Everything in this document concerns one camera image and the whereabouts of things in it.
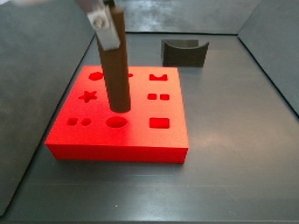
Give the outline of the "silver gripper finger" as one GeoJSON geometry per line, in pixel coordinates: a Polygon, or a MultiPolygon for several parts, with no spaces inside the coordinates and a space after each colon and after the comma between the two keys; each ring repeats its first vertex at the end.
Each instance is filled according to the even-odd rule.
{"type": "Polygon", "coordinates": [[[76,0],[76,3],[87,14],[103,50],[110,51],[118,49],[120,47],[120,39],[110,8],[104,4],[104,0],[76,0]]]}

